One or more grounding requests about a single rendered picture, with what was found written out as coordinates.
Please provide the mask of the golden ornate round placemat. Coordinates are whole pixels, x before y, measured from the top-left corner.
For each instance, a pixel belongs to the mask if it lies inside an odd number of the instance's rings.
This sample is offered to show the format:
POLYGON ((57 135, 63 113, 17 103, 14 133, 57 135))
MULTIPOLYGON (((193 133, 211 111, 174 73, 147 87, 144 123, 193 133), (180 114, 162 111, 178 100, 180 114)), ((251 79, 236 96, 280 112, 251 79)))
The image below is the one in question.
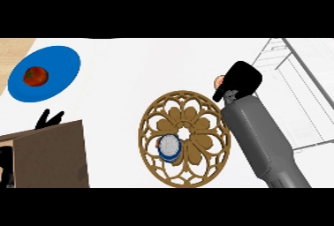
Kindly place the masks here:
POLYGON ((171 187, 197 187, 218 175, 227 162, 230 135, 217 105, 192 91, 172 91, 149 105, 138 123, 138 153, 150 174, 171 187), (166 163, 158 138, 174 134, 181 153, 166 163))

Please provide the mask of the blue round plate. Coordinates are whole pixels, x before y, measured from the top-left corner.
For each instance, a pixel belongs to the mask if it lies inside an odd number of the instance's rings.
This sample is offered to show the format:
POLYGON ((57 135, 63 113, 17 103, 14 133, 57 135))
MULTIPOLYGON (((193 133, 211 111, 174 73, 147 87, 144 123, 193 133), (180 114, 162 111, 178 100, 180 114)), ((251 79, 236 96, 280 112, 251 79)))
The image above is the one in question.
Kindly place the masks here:
POLYGON ((39 102, 70 85, 79 71, 81 59, 69 47, 50 46, 32 52, 17 63, 7 79, 7 92, 20 102, 39 102), (23 81, 26 74, 47 73, 38 86, 23 81))

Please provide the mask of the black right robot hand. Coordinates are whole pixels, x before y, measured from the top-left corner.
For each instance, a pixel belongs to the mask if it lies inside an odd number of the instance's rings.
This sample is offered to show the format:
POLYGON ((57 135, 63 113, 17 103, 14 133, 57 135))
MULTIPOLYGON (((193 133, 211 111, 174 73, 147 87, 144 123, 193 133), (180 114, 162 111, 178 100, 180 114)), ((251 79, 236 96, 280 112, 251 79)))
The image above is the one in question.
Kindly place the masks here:
POLYGON ((226 91, 236 90, 236 99, 251 95, 261 84, 261 73, 243 61, 237 61, 227 70, 221 84, 212 95, 212 100, 218 102, 226 91))

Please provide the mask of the pale wooden cutting board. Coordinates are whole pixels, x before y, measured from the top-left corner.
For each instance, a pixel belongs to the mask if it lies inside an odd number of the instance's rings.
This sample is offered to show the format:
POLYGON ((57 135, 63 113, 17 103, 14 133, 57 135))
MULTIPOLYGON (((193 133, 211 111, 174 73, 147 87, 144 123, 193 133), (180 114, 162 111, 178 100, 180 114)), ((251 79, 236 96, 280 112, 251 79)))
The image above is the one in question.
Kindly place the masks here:
POLYGON ((33 38, 0 38, 0 94, 4 92, 10 72, 25 57, 33 38))

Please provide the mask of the blue can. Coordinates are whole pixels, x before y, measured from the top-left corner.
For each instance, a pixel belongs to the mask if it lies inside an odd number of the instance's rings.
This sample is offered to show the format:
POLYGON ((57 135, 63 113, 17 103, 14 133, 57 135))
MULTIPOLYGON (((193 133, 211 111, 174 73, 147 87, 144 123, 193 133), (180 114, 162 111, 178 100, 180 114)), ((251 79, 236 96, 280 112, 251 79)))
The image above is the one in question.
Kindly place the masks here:
POLYGON ((166 163, 175 162, 181 153, 181 142, 174 134, 164 134, 158 138, 156 149, 161 159, 166 163))

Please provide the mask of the pink cupcake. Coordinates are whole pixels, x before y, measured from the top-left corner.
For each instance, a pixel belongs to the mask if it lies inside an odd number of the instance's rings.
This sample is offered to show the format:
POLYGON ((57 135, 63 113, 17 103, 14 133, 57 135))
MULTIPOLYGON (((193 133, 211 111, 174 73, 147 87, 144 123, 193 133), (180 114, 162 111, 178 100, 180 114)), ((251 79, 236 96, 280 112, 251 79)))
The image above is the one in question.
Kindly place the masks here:
POLYGON ((218 86, 223 83, 224 75, 218 75, 214 80, 214 89, 217 90, 218 86))

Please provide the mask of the red tomato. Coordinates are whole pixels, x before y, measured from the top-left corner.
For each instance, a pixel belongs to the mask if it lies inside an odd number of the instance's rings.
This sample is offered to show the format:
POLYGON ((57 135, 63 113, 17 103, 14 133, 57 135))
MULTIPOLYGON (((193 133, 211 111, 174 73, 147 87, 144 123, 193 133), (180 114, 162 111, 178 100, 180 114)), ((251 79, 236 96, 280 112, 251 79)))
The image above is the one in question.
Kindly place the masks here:
POLYGON ((32 66, 26 69, 26 72, 23 74, 23 82, 28 86, 39 87, 45 84, 47 80, 48 73, 41 67, 32 66))

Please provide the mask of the brown wooden cabinet door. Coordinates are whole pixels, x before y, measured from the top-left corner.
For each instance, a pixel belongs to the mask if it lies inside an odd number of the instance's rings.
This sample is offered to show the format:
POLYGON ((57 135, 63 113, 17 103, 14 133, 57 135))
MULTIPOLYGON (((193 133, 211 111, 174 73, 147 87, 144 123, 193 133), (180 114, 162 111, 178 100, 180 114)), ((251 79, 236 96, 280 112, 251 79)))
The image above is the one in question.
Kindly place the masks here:
POLYGON ((14 188, 88 188, 82 121, 0 136, 13 148, 14 188))

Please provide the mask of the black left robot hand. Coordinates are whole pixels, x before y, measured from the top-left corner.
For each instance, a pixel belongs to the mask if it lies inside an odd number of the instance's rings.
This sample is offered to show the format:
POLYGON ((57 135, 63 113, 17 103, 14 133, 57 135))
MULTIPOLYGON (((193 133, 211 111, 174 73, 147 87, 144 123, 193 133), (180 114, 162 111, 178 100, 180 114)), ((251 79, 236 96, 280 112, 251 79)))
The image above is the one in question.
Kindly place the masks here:
POLYGON ((45 127, 53 126, 60 123, 63 111, 60 111, 51 119, 47 119, 48 114, 50 114, 50 110, 44 109, 41 116, 38 118, 38 121, 36 121, 35 129, 45 128, 45 127))

